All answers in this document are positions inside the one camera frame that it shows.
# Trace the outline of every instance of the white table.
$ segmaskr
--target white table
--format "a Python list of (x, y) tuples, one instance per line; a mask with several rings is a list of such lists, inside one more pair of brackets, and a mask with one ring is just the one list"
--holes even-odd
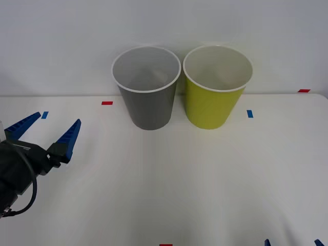
[(23, 141), (48, 148), (82, 126), (71, 162), (38, 177), (33, 207), (0, 219), (0, 245), (328, 245), (325, 97), (243, 95), (217, 130), (193, 126), (181, 101), (164, 128), (144, 131), (120, 96), (1, 97), (5, 127), (49, 111)]

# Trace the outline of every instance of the red tape marker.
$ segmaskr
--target red tape marker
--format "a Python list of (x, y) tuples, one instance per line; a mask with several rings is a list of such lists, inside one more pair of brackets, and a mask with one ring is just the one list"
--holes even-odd
[(298, 92), (308, 93), (310, 89), (300, 89)]
[(101, 105), (113, 105), (112, 101), (103, 101)]

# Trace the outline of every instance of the blue tape marker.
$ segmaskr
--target blue tape marker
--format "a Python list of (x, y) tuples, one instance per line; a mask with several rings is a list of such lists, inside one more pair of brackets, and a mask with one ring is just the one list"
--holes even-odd
[(254, 118), (252, 110), (247, 110), (248, 118)]
[(46, 119), (48, 116), (48, 111), (43, 112), (42, 118), (41, 119)]

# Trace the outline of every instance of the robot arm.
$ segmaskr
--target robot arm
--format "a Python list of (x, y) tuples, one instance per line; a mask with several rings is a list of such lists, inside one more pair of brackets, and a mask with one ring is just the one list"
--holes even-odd
[[(53, 167), (59, 168), (61, 162), (71, 160), (81, 127), (79, 119), (48, 150), (18, 140), (40, 116), (40, 113), (32, 114), (7, 129), (0, 121), (0, 218), (29, 209), (36, 196), (36, 177), (46, 175)], [(28, 206), (11, 211), (18, 195), (22, 195), (30, 184), (33, 184), (33, 195)]]

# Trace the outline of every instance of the cup rim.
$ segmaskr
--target cup rim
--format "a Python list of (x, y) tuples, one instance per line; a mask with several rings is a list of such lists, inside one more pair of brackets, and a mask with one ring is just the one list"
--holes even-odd
[[(142, 48), (155, 48), (155, 49), (159, 49), (159, 50), (165, 50), (166, 52), (170, 53), (171, 55), (173, 55), (173, 56), (176, 58), (176, 60), (177, 60), (177, 62), (178, 62), (178, 64), (179, 64), (179, 71), (178, 71), (178, 74), (176, 75), (176, 77), (175, 77), (170, 83), (168, 83), (167, 85), (165, 85), (165, 86), (163, 86), (163, 87), (160, 87), (160, 88), (158, 88), (158, 89), (155, 89), (155, 90), (139, 91), (139, 90), (133, 90), (133, 89), (130, 89), (130, 88), (128, 88), (128, 87), (125, 87), (125, 86), (121, 85), (121, 84), (116, 80), (116, 78), (114, 77), (114, 72), (113, 72), (114, 65), (115, 65), (116, 61), (117, 61), (121, 56), (123, 56), (124, 54), (126, 54), (126, 53), (128, 53), (128, 52), (130, 52), (130, 51), (132, 51), (132, 50), (142, 49)], [(116, 84), (117, 84), (118, 86), (120, 86), (121, 88), (127, 90), (127, 91), (136, 92), (136, 93), (152, 93), (152, 92), (157, 92), (157, 91), (164, 90), (164, 89), (166, 89), (167, 87), (173, 85), (173, 84), (177, 81), (177, 79), (179, 78), (179, 76), (180, 76), (180, 74), (181, 74), (181, 61), (180, 61), (180, 59), (177, 57), (177, 55), (174, 54), (171, 50), (168, 50), (168, 49), (165, 49), (165, 48), (162, 48), (162, 47), (158, 47), (158, 46), (150, 46), (150, 45), (137, 46), (137, 47), (134, 47), (134, 48), (131, 48), (131, 49), (129, 49), (129, 50), (126, 50), (126, 51), (122, 52), (120, 55), (118, 55), (117, 58), (115, 58), (115, 60), (114, 60), (114, 62), (113, 62), (113, 64), (112, 64), (111, 73), (112, 73), (112, 77), (113, 77), (114, 81), (116, 82)]]
[(193, 52), (195, 52), (196, 50), (203, 49), (203, 48), (208, 48), (208, 47), (223, 47), (223, 48), (225, 48), (225, 49), (233, 50), (233, 51), (236, 51), (236, 52), (238, 52), (239, 54), (243, 55), (243, 56), (248, 60), (248, 62), (251, 64), (251, 67), (252, 67), (251, 78), (252, 78), (252, 76), (253, 76), (253, 64), (251, 63), (251, 61), (250, 61), (250, 60), (249, 60), (249, 59), (248, 59), (243, 53), (241, 53), (240, 51), (235, 50), (235, 49), (232, 49), (232, 48), (229, 48), (229, 47), (226, 47), (226, 46), (223, 46), (223, 45), (203, 45), (203, 46), (200, 46), (200, 47), (197, 47), (197, 48), (191, 50), (191, 51), (185, 56), (185, 58), (184, 58), (184, 60), (183, 60), (183, 71), (184, 71), (186, 77), (187, 77), (192, 83), (194, 83), (195, 85), (197, 85), (197, 86), (199, 86), (199, 87), (201, 87), (201, 88), (203, 88), (203, 89), (205, 89), (205, 90), (208, 90), (208, 91), (214, 91), (214, 92), (233, 92), (233, 91), (238, 91), (238, 90), (240, 90), (240, 89), (245, 88), (246, 85), (250, 82), (251, 78), (250, 78), (250, 79), (249, 79), (244, 85), (242, 85), (242, 86), (240, 86), (240, 87), (238, 87), (238, 88), (230, 89), (230, 90), (217, 90), (217, 89), (212, 89), (212, 88), (209, 88), (209, 87), (203, 86), (203, 85), (197, 83), (195, 80), (193, 80), (193, 79), (189, 76), (189, 74), (186, 72), (186, 60), (187, 60), (188, 56), (189, 56), (190, 54), (192, 54)]

